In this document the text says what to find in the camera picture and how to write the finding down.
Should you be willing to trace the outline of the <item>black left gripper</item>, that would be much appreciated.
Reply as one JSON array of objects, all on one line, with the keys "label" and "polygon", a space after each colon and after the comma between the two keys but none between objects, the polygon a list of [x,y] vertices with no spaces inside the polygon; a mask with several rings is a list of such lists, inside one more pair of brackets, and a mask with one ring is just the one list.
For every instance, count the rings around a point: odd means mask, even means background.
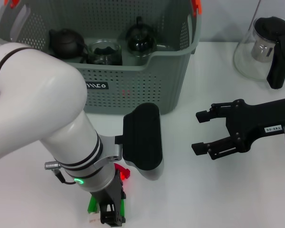
[{"label": "black left gripper", "polygon": [[100,209],[102,224],[115,225],[126,222],[125,218],[125,192],[120,174],[115,174],[112,181],[102,190],[91,192]]}]

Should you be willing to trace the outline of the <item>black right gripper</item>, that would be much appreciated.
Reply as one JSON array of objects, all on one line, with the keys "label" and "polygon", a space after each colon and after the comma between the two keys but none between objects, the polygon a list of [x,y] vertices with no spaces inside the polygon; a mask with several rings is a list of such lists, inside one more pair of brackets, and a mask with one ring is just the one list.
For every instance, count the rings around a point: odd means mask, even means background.
[{"label": "black right gripper", "polygon": [[226,118],[230,137],[214,142],[195,143],[191,147],[197,156],[208,154],[212,160],[237,152],[248,152],[259,138],[283,134],[285,136],[285,99],[258,105],[239,100],[234,106],[215,103],[209,111],[196,113],[199,123]]}]

